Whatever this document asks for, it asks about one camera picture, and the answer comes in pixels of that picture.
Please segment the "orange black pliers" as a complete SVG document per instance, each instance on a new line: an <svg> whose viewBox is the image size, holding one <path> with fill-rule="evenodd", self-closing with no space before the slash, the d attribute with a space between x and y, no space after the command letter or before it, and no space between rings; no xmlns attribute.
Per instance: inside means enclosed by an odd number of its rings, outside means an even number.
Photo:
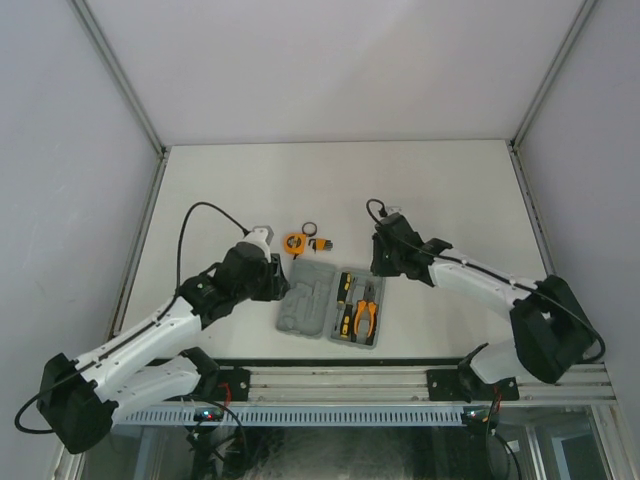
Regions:
<svg viewBox="0 0 640 480"><path fill-rule="evenodd" d="M377 328L378 304L376 303L376 289L372 281L364 286L362 298L356 304L351 339L356 341L361 332L365 333L364 344L372 346Z"/></svg>

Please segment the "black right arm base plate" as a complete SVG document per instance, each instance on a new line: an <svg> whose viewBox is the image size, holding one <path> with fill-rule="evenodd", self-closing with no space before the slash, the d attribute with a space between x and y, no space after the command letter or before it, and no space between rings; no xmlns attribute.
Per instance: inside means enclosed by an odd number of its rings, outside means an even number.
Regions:
<svg viewBox="0 0 640 480"><path fill-rule="evenodd" d="M500 396L517 401L520 393L514 378L486 384L471 371L459 369L430 369L426 371L428 395L431 401L492 401Z"/></svg>

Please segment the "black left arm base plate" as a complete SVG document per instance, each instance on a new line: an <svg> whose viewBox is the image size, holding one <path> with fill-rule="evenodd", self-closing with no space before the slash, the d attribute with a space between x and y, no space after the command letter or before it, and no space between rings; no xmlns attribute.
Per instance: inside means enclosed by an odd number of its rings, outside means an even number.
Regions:
<svg viewBox="0 0 640 480"><path fill-rule="evenodd" d="M193 395L203 401L229 404L248 400L251 372L244 368L222 369L203 376Z"/></svg>

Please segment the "short yellow black screwdriver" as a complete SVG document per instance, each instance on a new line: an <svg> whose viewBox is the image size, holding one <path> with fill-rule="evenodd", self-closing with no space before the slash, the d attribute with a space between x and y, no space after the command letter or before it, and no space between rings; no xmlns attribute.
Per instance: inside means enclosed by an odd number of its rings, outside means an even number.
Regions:
<svg viewBox="0 0 640 480"><path fill-rule="evenodd" d="M346 303L343 311L343 315L339 325L339 332L341 338L350 339L352 336L352 323L353 323L353 304Z"/></svg>

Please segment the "long black yellow screwdriver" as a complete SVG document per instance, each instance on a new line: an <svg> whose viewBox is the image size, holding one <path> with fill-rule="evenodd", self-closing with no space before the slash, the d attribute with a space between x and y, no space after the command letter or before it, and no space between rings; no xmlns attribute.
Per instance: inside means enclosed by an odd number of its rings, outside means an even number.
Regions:
<svg viewBox="0 0 640 480"><path fill-rule="evenodd" d="M353 276L350 272L344 271L341 273L338 290L336 295L336 302L338 310L341 310L346 303L347 294L349 293Z"/></svg>

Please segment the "grey plastic tool case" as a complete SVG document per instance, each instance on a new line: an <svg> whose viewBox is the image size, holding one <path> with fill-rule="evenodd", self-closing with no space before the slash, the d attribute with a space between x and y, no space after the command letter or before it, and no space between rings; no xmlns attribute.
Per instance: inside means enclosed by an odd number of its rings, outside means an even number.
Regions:
<svg viewBox="0 0 640 480"><path fill-rule="evenodd" d="M365 283L372 281L375 285L378 316L372 346L364 344L364 332L358 335L356 341L340 337L339 325L345 306L338 310L336 295L340 276L344 271L350 272L353 276L346 298L346 303L353 304L353 320L356 304L364 293ZM338 268L328 263L305 259L296 260L291 270L291 289L281 303L276 330L284 334L309 339L325 338L338 345L372 350L378 343L384 293L385 279L366 270Z"/></svg>

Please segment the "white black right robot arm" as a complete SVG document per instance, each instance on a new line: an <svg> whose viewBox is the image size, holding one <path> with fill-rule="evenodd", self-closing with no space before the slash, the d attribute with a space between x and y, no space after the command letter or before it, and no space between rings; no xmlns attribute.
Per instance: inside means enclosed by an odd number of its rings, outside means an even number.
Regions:
<svg viewBox="0 0 640 480"><path fill-rule="evenodd" d="M485 342L458 364L456 376L466 400L483 398L523 374L554 384L572 366L599 359L587 352L593 345L603 347L604 340L562 278L534 281L477 263L445 240L423 240L400 213L374 223L374 275L405 276L460 293L509 324L509 339Z"/></svg>

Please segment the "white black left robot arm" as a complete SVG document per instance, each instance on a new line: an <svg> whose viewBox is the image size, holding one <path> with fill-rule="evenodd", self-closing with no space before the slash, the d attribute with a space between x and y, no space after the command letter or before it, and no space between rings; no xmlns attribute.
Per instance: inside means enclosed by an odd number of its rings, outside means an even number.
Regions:
<svg viewBox="0 0 640 480"><path fill-rule="evenodd" d="M239 303L279 301L288 288L279 255L241 241L213 272L186 279L176 297L135 327L74 359L49 359L37 409L66 450L79 454L158 402L189 394L209 399L219 376L197 337Z"/></svg>

